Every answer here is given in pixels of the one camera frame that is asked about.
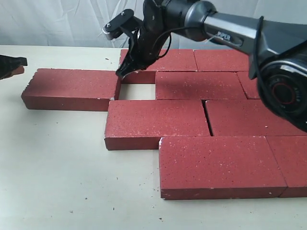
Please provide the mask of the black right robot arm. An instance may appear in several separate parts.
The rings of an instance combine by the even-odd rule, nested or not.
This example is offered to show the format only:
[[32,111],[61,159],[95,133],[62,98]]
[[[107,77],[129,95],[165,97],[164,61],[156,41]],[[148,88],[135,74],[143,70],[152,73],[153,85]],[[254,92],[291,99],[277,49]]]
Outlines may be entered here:
[[221,13],[209,1],[146,0],[143,22],[129,36],[120,78],[156,62],[172,33],[193,41],[209,40],[249,58],[264,105],[302,131],[307,129],[307,27]]

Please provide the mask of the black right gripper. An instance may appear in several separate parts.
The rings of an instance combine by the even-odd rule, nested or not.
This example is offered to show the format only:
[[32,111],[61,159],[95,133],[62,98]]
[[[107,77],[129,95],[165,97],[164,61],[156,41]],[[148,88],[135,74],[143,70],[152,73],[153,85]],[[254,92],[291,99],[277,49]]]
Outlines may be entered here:
[[129,40],[128,52],[116,75],[123,79],[135,71],[146,70],[161,58],[160,52],[167,39],[168,32],[154,33],[141,26]]

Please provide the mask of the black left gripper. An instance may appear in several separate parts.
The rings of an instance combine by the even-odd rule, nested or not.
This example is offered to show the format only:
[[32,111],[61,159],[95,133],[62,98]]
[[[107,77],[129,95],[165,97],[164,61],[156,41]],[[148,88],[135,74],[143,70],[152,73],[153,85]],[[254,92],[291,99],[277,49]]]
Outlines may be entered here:
[[7,79],[14,75],[24,73],[24,67],[27,66],[27,58],[0,56],[0,79]]

